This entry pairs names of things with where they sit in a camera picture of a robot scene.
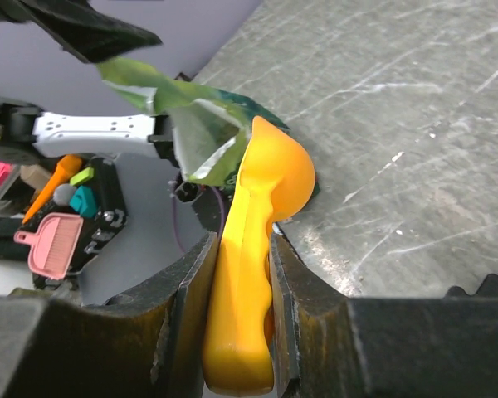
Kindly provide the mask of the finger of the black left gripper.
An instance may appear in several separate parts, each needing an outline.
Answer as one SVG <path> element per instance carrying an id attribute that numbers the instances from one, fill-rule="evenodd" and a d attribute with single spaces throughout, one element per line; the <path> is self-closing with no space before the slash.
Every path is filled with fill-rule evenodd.
<path id="1" fill-rule="evenodd" d="M 157 34 L 99 12 L 87 1 L 0 1 L 0 22 L 33 22 L 83 63 L 162 44 Z"/>

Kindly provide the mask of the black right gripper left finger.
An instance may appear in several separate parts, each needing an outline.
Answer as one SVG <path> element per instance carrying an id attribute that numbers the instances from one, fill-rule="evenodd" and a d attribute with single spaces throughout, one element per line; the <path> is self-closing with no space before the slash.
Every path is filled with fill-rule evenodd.
<path id="1" fill-rule="evenodd" d="M 0 397 L 199 397 L 217 248 L 208 233 L 102 305 L 1 297 Z"/>

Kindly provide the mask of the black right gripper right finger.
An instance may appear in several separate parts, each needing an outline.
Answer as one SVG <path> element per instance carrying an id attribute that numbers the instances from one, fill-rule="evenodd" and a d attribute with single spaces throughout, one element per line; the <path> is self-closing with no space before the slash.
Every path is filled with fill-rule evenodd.
<path id="1" fill-rule="evenodd" d="M 498 298 L 350 298 L 271 238 L 281 397 L 498 397 Z"/>

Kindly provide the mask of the green litter bag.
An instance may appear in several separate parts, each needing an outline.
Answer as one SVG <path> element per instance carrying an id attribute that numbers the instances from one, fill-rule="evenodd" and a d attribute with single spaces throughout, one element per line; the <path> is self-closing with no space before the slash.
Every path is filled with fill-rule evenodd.
<path id="1" fill-rule="evenodd" d="M 175 80 L 142 61 L 118 56 L 96 64 L 100 78 L 148 116 L 168 117 L 183 180 L 233 194 L 252 120 L 260 116 L 283 133 L 290 128 L 252 98 Z"/>

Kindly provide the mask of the yellow plastic scoop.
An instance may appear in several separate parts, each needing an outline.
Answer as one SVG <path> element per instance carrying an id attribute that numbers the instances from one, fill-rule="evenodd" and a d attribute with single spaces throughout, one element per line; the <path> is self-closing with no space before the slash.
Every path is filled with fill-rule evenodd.
<path id="1" fill-rule="evenodd" d="M 203 340 L 204 380 L 217 394 L 256 396 L 274 386 L 272 227 L 298 213 L 314 188 L 307 151 L 255 117 L 222 233 Z"/>

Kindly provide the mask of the black bag clip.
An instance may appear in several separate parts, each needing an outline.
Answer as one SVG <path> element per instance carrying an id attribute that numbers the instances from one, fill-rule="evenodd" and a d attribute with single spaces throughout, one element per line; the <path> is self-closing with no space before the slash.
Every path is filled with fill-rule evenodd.
<path id="1" fill-rule="evenodd" d="M 461 286 L 453 285 L 446 292 L 445 298 L 498 299 L 498 274 L 488 274 L 473 294 L 469 294 Z"/>

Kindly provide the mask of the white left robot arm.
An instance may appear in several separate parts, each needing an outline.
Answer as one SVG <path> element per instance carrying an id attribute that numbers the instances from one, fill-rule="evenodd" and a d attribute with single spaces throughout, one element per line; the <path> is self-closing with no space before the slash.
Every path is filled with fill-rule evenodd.
<path id="1" fill-rule="evenodd" d="M 64 51 L 95 64 L 161 44 L 154 33 L 95 10 L 87 1 L 0 1 L 0 22 L 33 22 Z M 137 153 L 173 161 L 165 116 L 70 116 L 0 98 L 0 162 L 38 164 L 67 154 Z"/>

